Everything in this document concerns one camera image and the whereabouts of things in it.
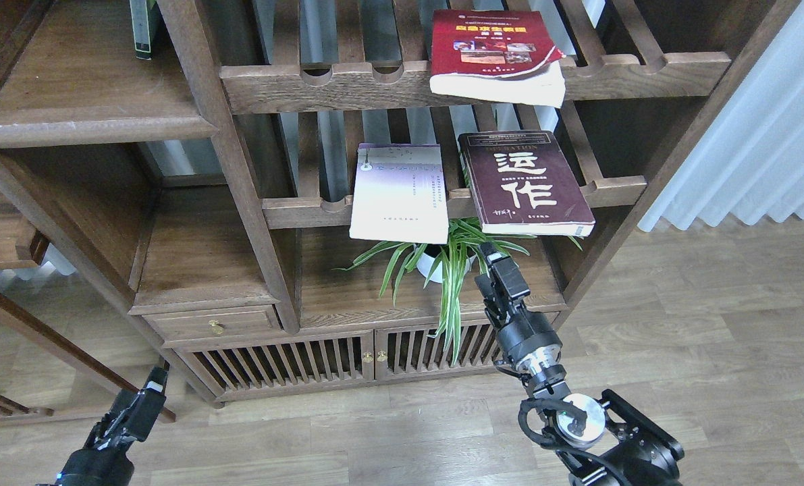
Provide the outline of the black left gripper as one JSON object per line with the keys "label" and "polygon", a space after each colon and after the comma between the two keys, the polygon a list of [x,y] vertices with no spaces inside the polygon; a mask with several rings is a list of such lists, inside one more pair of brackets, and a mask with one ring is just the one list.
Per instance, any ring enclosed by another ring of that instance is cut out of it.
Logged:
{"label": "black left gripper", "polygon": [[134,441],[146,441],[165,403],[166,382],[167,370],[154,367],[139,393],[118,393],[111,409],[94,425],[84,443],[89,458],[99,460],[108,448],[126,452]]}

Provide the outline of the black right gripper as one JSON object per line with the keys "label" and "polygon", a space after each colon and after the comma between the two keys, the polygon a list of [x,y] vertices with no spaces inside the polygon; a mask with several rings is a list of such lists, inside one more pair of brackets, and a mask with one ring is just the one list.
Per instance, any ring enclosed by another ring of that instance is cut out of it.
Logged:
{"label": "black right gripper", "polygon": [[543,312],[525,304],[529,286],[512,257],[491,242],[479,245],[486,271],[475,282],[484,298],[486,317],[497,330],[504,362],[517,373],[537,375],[556,366],[562,342]]}

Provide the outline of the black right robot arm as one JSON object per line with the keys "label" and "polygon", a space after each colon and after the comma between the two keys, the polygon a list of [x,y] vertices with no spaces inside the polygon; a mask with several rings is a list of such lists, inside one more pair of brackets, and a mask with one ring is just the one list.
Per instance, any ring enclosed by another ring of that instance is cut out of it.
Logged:
{"label": "black right robot arm", "polygon": [[518,265],[491,243],[480,252],[487,271],[475,281],[502,351],[495,366],[528,394],[518,412],[525,436],[556,453],[572,485],[678,484],[680,443],[612,390],[599,399],[572,393],[562,342],[545,315],[523,302],[529,286]]}

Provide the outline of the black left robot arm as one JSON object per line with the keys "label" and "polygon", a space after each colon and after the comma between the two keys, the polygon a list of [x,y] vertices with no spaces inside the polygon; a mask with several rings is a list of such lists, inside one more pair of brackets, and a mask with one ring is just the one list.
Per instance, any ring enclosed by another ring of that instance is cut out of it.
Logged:
{"label": "black left robot arm", "polygon": [[127,485],[134,473],[126,453],[145,441],[166,401],[167,370],[154,367],[142,389],[119,391],[108,413],[91,429],[86,443],[69,456],[55,485]]}

